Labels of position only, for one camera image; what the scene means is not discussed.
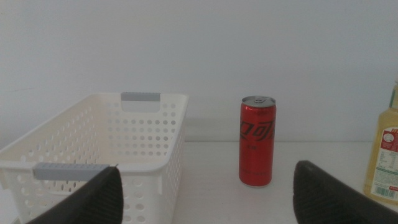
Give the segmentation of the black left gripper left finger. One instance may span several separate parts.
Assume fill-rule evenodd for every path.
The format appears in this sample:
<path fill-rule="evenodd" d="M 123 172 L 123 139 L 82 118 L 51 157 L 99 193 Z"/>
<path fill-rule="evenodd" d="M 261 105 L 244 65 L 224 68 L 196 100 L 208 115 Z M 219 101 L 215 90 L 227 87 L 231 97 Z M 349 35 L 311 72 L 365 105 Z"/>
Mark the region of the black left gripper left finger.
<path fill-rule="evenodd" d="M 121 174 L 107 167 L 28 224 L 121 224 L 123 206 Z"/>

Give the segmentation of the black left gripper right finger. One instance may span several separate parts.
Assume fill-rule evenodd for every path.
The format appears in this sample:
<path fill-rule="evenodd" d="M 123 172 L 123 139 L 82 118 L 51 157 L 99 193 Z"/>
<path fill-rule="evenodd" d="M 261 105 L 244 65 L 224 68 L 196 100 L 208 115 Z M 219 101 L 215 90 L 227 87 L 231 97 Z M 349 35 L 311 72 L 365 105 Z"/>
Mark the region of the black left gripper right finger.
<path fill-rule="evenodd" d="M 293 190 L 298 223 L 397 224 L 397 212 L 355 191 L 310 161 L 296 164 Z"/>

